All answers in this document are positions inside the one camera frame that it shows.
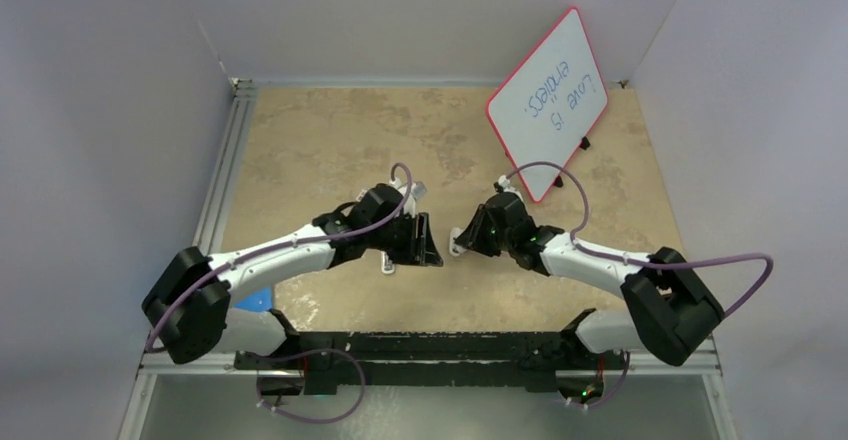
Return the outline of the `white stapler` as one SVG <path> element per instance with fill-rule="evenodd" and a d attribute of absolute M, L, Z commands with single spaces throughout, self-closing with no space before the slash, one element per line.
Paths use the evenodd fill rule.
<path fill-rule="evenodd" d="M 386 253 L 381 254 L 380 271 L 383 275 L 393 275 L 396 272 L 395 263 Z"/>

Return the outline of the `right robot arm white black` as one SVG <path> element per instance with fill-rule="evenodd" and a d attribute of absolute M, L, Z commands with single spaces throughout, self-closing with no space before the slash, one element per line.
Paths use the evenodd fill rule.
<path fill-rule="evenodd" d="M 624 308 L 586 309 L 563 329 L 561 352 L 576 367 L 614 350 L 645 350 L 681 366 L 726 317 L 700 277 L 682 266 L 678 251 L 632 253 L 582 242 L 562 228 L 537 224 L 515 192 L 498 192 L 480 204 L 465 228 L 451 230 L 449 250 L 454 256 L 507 253 L 524 270 L 622 299 Z"/>

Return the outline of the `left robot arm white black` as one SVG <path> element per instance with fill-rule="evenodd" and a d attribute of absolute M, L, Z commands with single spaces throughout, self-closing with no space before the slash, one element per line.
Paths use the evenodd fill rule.
<path fill-rule="evenodd" d="M 417 209 L 425 192 L 420 181 L 379 183 L 275 240 L 212 255 L 196 247 L 179 251 L 141 303 L 153 338 L 176 364 L 247 351 L 272 368 L 289 367 L 298 342 L 285 316 L 241 310 L 238 303 L 284 280 L 358 260 L 369 249 L 392 266 L 442 266 L 429 215 Z"/>

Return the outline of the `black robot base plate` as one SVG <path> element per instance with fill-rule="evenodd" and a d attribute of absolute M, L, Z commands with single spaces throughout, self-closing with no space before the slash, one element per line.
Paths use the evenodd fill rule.
<path fill-rule="evenodd" d="M 308 395 L 341 386 L 520 387 L 531 393 L 582 390 L 599 369 L 623 366 L 621 353 L 595 354 L 563 331 L 302 332 L 281 352 L 239 352 L 238 370 L 293 370 Z"/>

